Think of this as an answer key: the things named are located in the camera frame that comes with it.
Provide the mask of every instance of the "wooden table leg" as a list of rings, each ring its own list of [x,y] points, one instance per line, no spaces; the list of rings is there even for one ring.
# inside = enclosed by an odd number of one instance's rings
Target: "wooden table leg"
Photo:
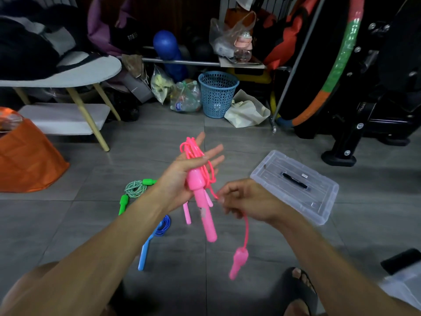
[[[113,104],[111,103],[111,101],[109,100],[108,96],[105,94],[105,92],[102,89],[101,85],[99,85],[99,83],[95,83],[93,86],[98,91],[99,95],[102,97],[102,99],[104,100],[105,104],[109,106],[109,108],[111,109],[111,112],[114,114],[114,116],[117,119],[117,121],[121,121],[120,116],[118,115],[117,111],[115,110],[115,108],[114,108]]]
[[[13,88],[15,90],[16,94],[19,95],[22,102],[24,102],[26,105],[31,105],[31,101],[28,99],[28,95],[22,90],[22,88]]]
[[[102,146],[105,152],[109,151],[109,147],[107,143],[105,142],[104,138],[102,137],[102,134],[99,132],[98,128],[96,127],[95,122],[92,119],[92,116],[89,114],[85,107],[85,103],[83,103],[82,99],[80,98],[80,95],[75,90],[75,88],[66,88],[66,90],[69,92],[71,98],[76,103],[77,107],[79,108],[80,112],[82,113],[83,117],[91,127],[91,130],[93,134],[95,134],[95,137],[97,138],[98,142]]]

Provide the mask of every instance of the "clear plastic box lid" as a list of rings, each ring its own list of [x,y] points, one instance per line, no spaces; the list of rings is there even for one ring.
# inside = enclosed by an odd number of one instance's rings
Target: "clear plastic box lid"
[[[316,225],[327,222],[339,191],[336,182],[275,150],[250,178]]]
[[[379,286],[389,296],[421,310],[421,262],[386,277]]]

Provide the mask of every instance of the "green jump rope handle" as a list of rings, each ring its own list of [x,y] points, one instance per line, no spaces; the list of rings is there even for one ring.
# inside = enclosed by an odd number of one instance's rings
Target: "green jump rope handle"
[[[128,203],[129,203],[129,196],[127,194],[124,194],[120,198],[120,211],[118,212],[118,215],[121,215],[126,211],[126,206]]]
[[[143,185],[151,186],[154,185],[157,181],[153,179],[144,179],[142,180]]]

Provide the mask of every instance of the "forearm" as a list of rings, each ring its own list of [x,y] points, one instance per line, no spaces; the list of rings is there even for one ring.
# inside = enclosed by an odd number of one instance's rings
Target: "forearm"
[[[329,316],[417,315],[369,281],[298,213],[288,222],[275,223],[286,238]]]
[[[159,197],[145,193],[1,315],[99,315],[164,215]]]

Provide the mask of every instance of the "orange shopping bag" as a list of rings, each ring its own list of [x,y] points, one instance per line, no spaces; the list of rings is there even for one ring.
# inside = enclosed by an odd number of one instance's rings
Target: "orange shopping bag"
[[[16,128],[8,128],[11,116],[15,118],[14,124],[18,124]],[[69,163],[34,123],[5,107],[0,107],[1,135],[0,192],[43,190],[69,168]]]

